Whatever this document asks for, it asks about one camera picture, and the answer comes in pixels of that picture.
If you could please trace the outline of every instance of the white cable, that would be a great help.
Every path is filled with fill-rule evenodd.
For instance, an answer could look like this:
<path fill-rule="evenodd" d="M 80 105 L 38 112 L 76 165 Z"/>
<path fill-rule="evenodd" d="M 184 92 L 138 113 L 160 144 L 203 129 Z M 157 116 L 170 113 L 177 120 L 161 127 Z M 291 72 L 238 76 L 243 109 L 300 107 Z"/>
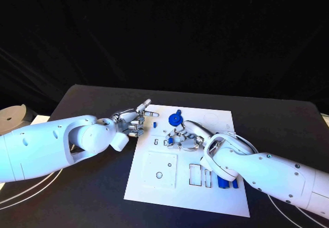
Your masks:
<path fill-rule="evenodd" d="M 53 182 L 53 181 L 54 181 L 54 179 L 57 178 L 57 176 L 59 176 L 59 174 L 60 174 L 61 170 L 63 170 L 63 169 L 60 169 L 60 171 L 59 171 L 57 175 L 54 176 L 53 180 L 48 182 L 48 184 L 43 187 L 43 189 L 41 189 L 40 191 L 43 191 L 43 190 L 44 190 L 44 188 L 46 188 L 46 187 L 51 184 L 51 182 Z M 15 204 L 21 203 L 23 201 L 25 201 L 30 197 L 33 197 L 36 194 L 38 194 L 38 193 L 40 193 L 40 191 L 37 191 L 37 192 L 36 192 L 31 196 L 28 196 L 27 198 L 24 198 L 21 201 L 15 202 L 14 204 L 8 205 L 8 206 L 7 206 L 7 207 L 4 207 L 4 208 L 0 208 L 0 210 L 2 210 L 2 209 L 5 209 L 5 208 L 8 208 L 8 207 L 11 207 L 12 205 L 15 205 Z"/>
<path fill-rule="evenodd" d="M 307 216 L 307 218 L 313 221 L 313 222 L 315 222 L 321 227 L 324 227 L 324 228 L 327 228 L 321 223 L 318 223 L 302 211 L 301 211 L 301 209 L 298 208 L 298 207 L 295 207 L 298 210 L 300 210 L 300 212 Z"/>
<path fill-rule="evenodd" d="M 272 199 L 271 199 L 271 197 L 269 197 L 269 195 L 266 194 L 266 196 L 268 196 L 268 198 L 269 198 L 269 201 L 271 201 L 271 203 L 272 203 L 272 205 L 274 205 L 274 207 L 276 208 L 276 210 L 279 211 L 279 213 L 282 214 L 282 216 L 287 218 L 287 220 L 298 227 L 298 228 L 302 228 L 288 217 L 287 217 L 287 215 L 281 212 L 281 210 L 278 209 L 278 207 L 275 206 L 275 204 L 274 204 L 274 202 L 272 202 Z"/>
<path fill-rule="evenodd" d="M 47 175 L 47 177 L 46 177 L 34 186 L 31 186 L 28 189 L 25 189 L 23 192 L 20 192 L 15 196 L 12 196 L 12 197 L 10 197 L 8 199 L 5 199 L 4 201 L 1 201 L 0 204 L 4 203 L 4 202 L 7 202 L 7 201 L 10 201 L 11 199 L 14 199 L 14 198 L 18 197 L 20 195 L 23 195 L 25 192 L 28 192 L 36 186 L 40 185 L 40 183 L 41 183 L 51 175 L 53 175 L 53 172 Z"/>

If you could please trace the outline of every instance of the black table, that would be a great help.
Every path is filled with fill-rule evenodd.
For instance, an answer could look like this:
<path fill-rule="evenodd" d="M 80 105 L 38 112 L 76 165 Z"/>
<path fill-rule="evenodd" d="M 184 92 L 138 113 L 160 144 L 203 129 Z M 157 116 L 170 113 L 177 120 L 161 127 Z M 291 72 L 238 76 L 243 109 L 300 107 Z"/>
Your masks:
<path fill-rule="evenodd" d="M 135 107 L 147 98 L 155 105 L 229 110 L 235 131 L 259 152 L 329 172 L 329 128 L 308 102 L 74 85 L 50 120 L 85 114 L 109 117 L 116 110 Z M 109 147 L 64 168 L 40 194 L 0 210 L 0 227 L 295 227 L 275 210 L 266 195 L 246 183 L 251 218 L 124 200 L 135 144 L 137 139 L 131 138 L 121 152 Z M 40 180 L 7 183 L 0 200 Z M 315 227 L 291 205 L 274 202 L 304 228 Z"/>

